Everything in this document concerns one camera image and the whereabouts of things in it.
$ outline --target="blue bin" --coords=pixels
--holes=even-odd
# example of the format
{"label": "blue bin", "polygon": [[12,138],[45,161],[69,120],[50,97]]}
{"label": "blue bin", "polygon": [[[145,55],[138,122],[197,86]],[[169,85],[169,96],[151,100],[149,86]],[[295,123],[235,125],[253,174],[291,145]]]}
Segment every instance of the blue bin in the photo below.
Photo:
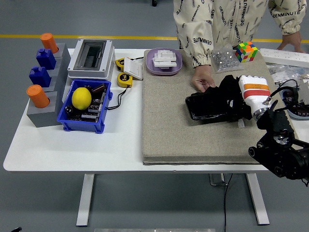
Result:
{"label": "blue bin", "polygon": [[[107,87],[106,95],[102,103],[102,110],[97,122],[87,122],[87,121],[74,121],[68,120],[67,113],[65,112],[65,107],[72,105],[72,95],[73,92],[79,87],[90,86],[92,88],[97,87],[101,84],[105,84]],[[65,131],[93,131],[97,134],[102,134],[104,131],[104,119],[106,116],[107,108],[110,100],[112,99],[111,82],[101,81],[101,80],[84,80],[76,79],[73,80],[69,93],[63,103],[60,113],[57,117],[57,121],[63,125],[63,130]]]}

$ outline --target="jacket sleeve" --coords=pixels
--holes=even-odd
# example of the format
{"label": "jacket sleeve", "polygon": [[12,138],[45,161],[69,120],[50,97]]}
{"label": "jacket sleeve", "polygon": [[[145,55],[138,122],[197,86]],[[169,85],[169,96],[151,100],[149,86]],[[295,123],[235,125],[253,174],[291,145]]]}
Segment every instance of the jacket sleeve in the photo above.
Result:
{"label": "jacket sleeve", "polygon": [[174,19],[180,47],[192,57],[193,67],[211,64],[212,0],[174,0]]}
{"label": "jacket sleeve", "polygon": [[268,9],[281,28],[282,35],[288,35],[299,31],[307,3],[306,0],[270,0]]}

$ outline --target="printed jacket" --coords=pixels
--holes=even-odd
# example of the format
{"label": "printed jacket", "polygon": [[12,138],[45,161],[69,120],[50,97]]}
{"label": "printed jacket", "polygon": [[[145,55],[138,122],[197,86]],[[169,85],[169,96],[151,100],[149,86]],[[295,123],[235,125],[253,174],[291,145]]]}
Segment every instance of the printed jacket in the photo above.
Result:
{"label": "printed jacket", "polygon": [[193,67],[211,64],[213,49],[251,41],[268,7],[282,34],[300,29],[306,0],[174,0],[180,47]]}

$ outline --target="white block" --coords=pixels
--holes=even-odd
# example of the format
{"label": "white block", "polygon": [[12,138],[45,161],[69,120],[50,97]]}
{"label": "white block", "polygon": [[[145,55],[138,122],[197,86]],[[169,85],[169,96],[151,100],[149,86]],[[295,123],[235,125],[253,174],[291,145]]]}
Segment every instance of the white block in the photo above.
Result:
{"label": "white block", "polygon": [[154,54],[155,61],[176,61],[176,54],[169,50],[159,50]]}
{"label": "white block", "polygon": [[177,63],[174,61],[154,61],[153,63],[155,67],[176,67]]}

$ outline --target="white table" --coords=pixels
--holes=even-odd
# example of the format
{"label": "white table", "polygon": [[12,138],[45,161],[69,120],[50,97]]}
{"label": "white table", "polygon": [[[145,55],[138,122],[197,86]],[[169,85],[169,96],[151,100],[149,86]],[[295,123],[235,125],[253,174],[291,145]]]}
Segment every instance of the white table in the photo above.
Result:
{"label": "white table", "polygon": [[[143,49],[116,49],[116,59],[137,58]],[[114,68],[110,106],[117,105],[118,71]],[[68,92],[67,81],[65,93]],[[84,131],[63,131],[62,125],[36,128],[27,117],[27,107],[4,161],[10,172],[82,172],[84,184],[77,218],[77,226],[87,226],[94,175],[107,172],[138,173],[246,173],[259,224],[269,224],[256,173],[268,171],[262,165],[205,164],[150,165],[142,163],[141,110],[142,81],[134,81],[122,97],[116,110],[108,111],[103,134]],[[293,121],[299,139],[309,142],[309,123]]]}

